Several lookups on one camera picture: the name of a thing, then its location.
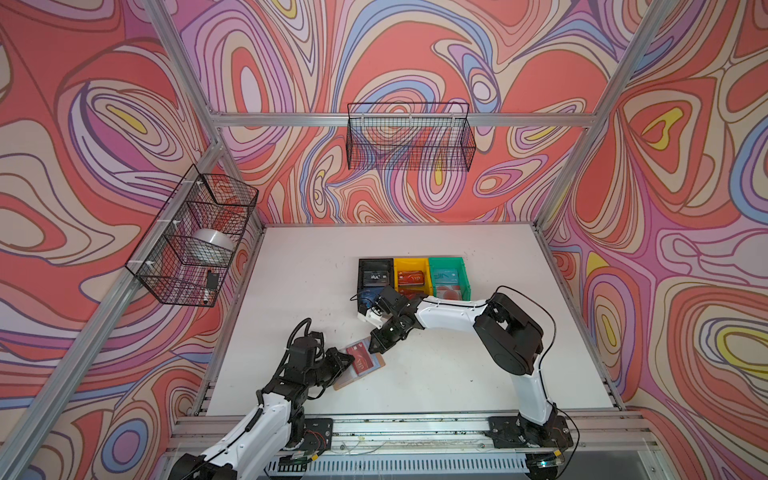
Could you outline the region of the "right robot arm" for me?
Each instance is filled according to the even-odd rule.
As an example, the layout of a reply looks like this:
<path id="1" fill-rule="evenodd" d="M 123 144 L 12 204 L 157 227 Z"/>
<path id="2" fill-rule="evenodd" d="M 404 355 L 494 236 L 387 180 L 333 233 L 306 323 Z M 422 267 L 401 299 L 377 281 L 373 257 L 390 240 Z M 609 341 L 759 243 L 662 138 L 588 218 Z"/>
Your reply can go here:
<path id="1" fill-rule="evenodd" d="M 486 300 L 408 298 L 383 288 L 372 300 L 359 302 L 358 316 L 374 326 L 369 351 L 384 354 L 413 330 L 451 330 L 477 336 L 491 360 L 511 375 L 518 413 L 489 419 L 496 448 L 543 448 L 564 451 L 574 446 L 567 418 L 549 399 L 540 370 L 549 352 L 542 327 L 506 294 Z"/>

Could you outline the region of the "blue VIP credit card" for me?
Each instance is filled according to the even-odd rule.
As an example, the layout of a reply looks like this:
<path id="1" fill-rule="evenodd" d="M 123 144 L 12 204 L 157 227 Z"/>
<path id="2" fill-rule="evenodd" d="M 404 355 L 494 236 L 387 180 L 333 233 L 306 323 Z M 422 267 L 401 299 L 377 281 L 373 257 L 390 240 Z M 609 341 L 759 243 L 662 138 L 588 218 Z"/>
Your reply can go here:
<path id="1" fill-rule="evenodd" d="M 358 300 L 367 308 L 371 308 L 376 304 L 377 299 L 381 295 L 381 289 L 364 289 L 358 296 Z"/>

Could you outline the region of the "tan leather card holder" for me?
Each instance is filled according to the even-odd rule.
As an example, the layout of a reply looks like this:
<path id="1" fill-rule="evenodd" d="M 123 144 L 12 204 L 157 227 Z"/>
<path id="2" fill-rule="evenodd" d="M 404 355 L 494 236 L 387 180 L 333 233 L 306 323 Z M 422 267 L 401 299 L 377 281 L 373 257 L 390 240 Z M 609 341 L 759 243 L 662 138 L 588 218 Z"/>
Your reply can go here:
<path id="1" fill-rule="evenodd" d="M 333 388 L 336 391 L 382 369 L 385 366 L 383 355 L 380 353 L 370 353 L 369 346 L 370 338 L 367 337 L 347 345 L 342 350 L 343 353 L 351 355 L 354 360 L 352 364 L 333 384 Z"/>

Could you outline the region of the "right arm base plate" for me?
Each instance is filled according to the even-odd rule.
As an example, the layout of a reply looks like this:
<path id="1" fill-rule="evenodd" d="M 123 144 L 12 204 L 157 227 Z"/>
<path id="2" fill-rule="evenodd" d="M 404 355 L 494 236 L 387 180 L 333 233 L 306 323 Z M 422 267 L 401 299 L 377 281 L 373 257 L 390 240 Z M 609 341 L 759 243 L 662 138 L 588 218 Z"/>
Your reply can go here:
<path id="1" fill-rule="evenodd" d="M 520 415 L 492 416 L 484 435 L 497 449 L 534 448 L 567 450 L 574 446 L 564 416 L 555 414 L 543 425 L 526 420 Z"/>

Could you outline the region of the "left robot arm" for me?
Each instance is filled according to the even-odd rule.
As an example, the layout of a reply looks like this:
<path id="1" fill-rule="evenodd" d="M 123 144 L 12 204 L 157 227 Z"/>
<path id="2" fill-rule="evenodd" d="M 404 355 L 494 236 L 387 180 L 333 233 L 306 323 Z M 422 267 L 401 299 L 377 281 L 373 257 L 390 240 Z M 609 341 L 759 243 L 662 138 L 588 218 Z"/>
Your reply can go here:
<path id="1" fill-rule="evenodd" d="M 304 404 L 319 399 L 355 358 L 327 347 L 311 324 L 305 318 L 292 330 L 255 407 L 203 453 L 177 459 L 170 479 L 256 479 L 280 453 L 284 463 L 306 466 L 331 447 L 333 421 L 307 422 Z"/>

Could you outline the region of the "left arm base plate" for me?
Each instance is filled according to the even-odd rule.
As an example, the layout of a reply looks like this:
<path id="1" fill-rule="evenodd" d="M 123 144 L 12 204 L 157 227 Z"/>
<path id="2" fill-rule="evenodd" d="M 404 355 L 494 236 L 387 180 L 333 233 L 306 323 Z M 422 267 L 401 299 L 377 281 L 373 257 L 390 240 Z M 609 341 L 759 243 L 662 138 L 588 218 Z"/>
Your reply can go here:
<path id="1" fill-rule="evenodd" d="M 334 421 L 330 417 L 294 422 L 285 451 L 324 452 L 332 447 Z"/>

